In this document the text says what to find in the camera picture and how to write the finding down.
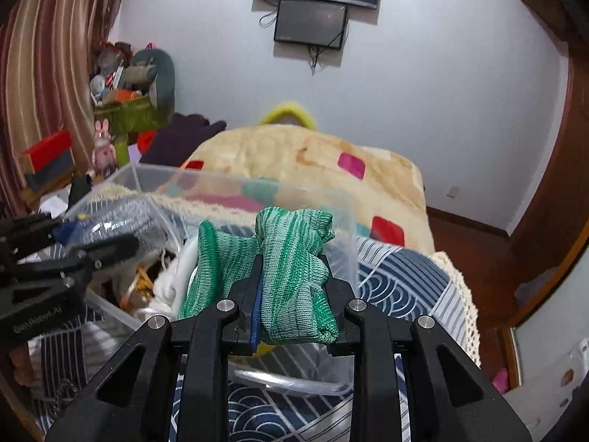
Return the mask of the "green knitted cloth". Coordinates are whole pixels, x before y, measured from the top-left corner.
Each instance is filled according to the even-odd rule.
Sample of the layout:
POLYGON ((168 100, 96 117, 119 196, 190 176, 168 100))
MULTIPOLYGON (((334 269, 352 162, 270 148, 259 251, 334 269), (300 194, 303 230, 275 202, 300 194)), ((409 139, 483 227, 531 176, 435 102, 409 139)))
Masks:
POLYGON ((334 238, 332 214, 303 208, 264 208, 255 217, 255 234, 231 235, 203 221, 198 232, 198 265, 180 309, 181 319, 198 315, 227 298, 262 257, 262 341, 271 345, 331 344, 338 324, 324 285, 329 271, 320 259, 334 238))

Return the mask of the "red box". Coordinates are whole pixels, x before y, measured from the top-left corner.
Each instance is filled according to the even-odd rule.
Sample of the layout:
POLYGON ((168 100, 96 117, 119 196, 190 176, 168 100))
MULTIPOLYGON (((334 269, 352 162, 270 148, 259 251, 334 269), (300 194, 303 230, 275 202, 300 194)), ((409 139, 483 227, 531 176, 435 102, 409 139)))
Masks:
POLYGON ((19 165, 24 173, 39 173, 45 166, 72 148, 68 130, 61 130, 43 138, 19 156, 19 165))

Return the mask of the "pink rabbit doll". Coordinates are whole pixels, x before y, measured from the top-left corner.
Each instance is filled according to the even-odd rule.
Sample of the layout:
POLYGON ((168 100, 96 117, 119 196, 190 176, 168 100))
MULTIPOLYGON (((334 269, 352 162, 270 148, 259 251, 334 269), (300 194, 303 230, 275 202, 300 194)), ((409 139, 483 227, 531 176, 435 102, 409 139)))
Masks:
POLYGON ((109 120, 97 120, 94 130, 91 164, 95 175, 106 179, 117 170, 116 150, 112 143, 109 120))

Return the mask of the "clear plastic storage box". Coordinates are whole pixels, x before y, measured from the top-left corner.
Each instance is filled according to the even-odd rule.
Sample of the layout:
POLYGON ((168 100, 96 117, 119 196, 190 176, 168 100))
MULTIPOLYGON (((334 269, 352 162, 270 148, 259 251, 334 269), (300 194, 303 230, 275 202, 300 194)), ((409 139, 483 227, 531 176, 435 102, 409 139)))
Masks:
POLYGON ((95 274, 88 303, 132 330, 154 315, 196 316, 255 280, 255 326, 248 357, 230 378, 294 395, 341 395, 353 360, 334 357, 338 335, 324 290, 329 278, 356 280, 349 198, 166 166, 126 165, 67 212, 67 252, 117 235, 137 252, 95 274))

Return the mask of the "white sliding door with hearts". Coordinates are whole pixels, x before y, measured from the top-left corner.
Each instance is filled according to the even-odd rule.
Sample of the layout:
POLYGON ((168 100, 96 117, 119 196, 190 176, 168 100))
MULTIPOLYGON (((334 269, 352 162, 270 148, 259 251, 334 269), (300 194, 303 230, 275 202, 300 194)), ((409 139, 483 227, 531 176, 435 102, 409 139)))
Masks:
POLYGON ((556 424, 588 374, 588 254, 515 329, 522 383, 504 398, 534 441, 556 424))

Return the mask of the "red cloth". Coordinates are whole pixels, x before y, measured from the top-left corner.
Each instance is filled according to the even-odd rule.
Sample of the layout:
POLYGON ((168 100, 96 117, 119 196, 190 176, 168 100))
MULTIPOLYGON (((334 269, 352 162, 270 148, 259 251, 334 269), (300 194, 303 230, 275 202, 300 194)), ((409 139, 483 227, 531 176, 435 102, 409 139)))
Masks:
POLYGON ((156 130, 147 130, 138 134, 136 144, 141 155, 147 153, 156 135, 156 130))

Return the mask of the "green storage box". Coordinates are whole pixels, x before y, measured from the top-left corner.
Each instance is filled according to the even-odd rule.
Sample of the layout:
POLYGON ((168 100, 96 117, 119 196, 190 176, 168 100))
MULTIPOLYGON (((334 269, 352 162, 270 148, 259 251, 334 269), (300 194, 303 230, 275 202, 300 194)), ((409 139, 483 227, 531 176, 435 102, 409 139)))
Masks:
POLYGON ((114 139, 125 139, 130 133, 162 129, 168 124, 169 117, 170 113, 154 106, 149 96, 94 108, 96 120, 109 121, 109 132, 114 139))

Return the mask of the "dark purple garment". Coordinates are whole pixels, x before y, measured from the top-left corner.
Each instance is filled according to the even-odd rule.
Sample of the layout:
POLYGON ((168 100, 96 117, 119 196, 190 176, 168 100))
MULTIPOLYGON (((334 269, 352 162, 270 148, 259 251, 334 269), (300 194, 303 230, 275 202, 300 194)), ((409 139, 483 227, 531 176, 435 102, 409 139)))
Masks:
POLYGON ((142 164, 182 166, 198 146, 227 129, 223 120, 211 123, 199 114, 174 113, 163 129, 155 132, 142 164))

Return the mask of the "blue patterned tablecloth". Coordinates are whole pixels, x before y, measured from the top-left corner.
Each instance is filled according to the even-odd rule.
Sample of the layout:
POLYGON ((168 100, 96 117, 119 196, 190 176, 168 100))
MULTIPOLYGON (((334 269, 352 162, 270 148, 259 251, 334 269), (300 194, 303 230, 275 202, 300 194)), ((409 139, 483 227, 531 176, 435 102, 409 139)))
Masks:
POLYGON ((326 211, 265 208, 249 238, 200 224, 177 321, 150 318, 51 426, 51 441, 226 441, 229 359, 314 342, 355 361, 353 441, 479 441, 477 368, 428 315, 385 314, 334 277, 326 211))

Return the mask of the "brown wooden wardrobe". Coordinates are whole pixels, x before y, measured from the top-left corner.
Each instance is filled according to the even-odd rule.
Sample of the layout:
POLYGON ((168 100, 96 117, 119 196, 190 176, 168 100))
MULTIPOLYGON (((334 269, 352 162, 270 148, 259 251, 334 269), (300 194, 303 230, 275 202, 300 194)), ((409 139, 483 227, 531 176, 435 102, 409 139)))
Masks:
POLYGON ((520 1, 564 57, 565 88, 540 179, 510 238, 532 276, 549 276, 509 319, 510 327, 551 297, 588 245, 588 0, 520 1))

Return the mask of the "grey green plush toy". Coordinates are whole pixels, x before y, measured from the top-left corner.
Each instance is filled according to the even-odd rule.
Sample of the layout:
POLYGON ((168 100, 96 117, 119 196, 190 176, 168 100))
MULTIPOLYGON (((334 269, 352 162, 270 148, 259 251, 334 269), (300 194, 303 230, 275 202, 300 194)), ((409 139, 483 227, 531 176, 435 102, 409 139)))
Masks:
POLYGON ((140 50, 123 70, 123 88, 141 91, 151 106, 166 120, 175 112, 176 72, 171 56, 164 50, 140 50))

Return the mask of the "striped curtain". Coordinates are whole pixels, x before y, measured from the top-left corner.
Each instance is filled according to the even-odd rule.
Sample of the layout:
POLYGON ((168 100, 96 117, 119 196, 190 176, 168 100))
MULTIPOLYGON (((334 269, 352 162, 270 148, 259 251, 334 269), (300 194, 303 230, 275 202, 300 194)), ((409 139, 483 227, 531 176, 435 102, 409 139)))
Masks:
POLYGON ((122 0, 17 0, 1 25, 1 206, 26 211, 20 155, 60 130, 80 171, 90 165, 92 51, 105 43, 122 0))

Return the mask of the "beige patchwork blanket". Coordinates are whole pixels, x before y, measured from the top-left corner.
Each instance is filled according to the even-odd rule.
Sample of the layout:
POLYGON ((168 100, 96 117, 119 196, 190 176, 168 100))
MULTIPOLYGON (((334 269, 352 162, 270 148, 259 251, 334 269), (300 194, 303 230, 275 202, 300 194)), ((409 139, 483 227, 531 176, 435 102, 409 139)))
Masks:
POLYGON ((263 125, 218 133, 182 167, 193 161, 205 171, 347 192, 367 235, 435 252, 421 172, 397 153, 299 126, 263 125))

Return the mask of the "small wall monitor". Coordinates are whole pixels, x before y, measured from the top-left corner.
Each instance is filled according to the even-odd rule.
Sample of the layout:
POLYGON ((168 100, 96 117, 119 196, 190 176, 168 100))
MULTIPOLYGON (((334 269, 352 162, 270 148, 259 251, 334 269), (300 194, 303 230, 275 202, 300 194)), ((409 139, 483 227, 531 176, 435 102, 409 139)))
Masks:
POLYGON ((313 0, 281 0, 274 41, 341 50, 348 7, 313 0))

